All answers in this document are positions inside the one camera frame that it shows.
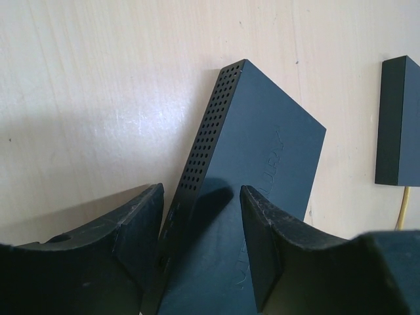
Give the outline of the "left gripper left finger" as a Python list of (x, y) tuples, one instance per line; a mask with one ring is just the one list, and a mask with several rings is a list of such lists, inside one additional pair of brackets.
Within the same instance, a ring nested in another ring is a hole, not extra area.
[(139, 314), (153, 278), (164, 189), (45, 243), (1, 246), (2, 314)]

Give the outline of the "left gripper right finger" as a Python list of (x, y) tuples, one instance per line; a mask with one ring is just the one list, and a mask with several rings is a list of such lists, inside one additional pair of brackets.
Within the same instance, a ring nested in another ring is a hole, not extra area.
[(263, 314), (418, 314), (419, 231), (346, 240), (240, 191), (257, 310)]

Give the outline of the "black network switch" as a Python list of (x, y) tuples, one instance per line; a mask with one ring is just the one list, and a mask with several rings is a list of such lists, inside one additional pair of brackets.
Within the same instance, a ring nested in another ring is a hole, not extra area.
[(419, 65), (408, 56), (382, 63), (375, 183), (419, 186)]
[(143, 314), (255, 314), (240, 190), (303, 219), (326, 128), (249, 60), (219, 72), (159, 236)]

